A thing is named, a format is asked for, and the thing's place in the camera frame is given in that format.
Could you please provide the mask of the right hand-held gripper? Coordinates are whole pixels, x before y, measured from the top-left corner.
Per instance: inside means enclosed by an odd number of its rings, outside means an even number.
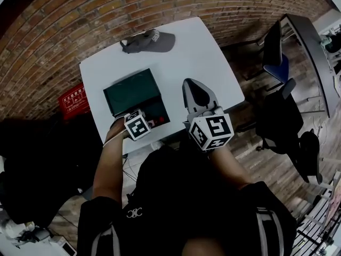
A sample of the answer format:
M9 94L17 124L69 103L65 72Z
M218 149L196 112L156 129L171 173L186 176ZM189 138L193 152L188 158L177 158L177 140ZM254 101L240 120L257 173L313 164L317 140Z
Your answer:
M182 85L188 111L185 128L204 152L225 146L234 136L230 115L218 104L215 93L203 83L186 78Z

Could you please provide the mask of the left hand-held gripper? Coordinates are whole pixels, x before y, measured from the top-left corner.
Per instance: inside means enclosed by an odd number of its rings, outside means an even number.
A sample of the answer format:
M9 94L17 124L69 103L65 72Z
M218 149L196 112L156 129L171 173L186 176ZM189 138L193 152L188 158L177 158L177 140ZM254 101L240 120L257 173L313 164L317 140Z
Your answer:
M136 141L151 132L144 113L138 109L124 116L124 125L132 140Z

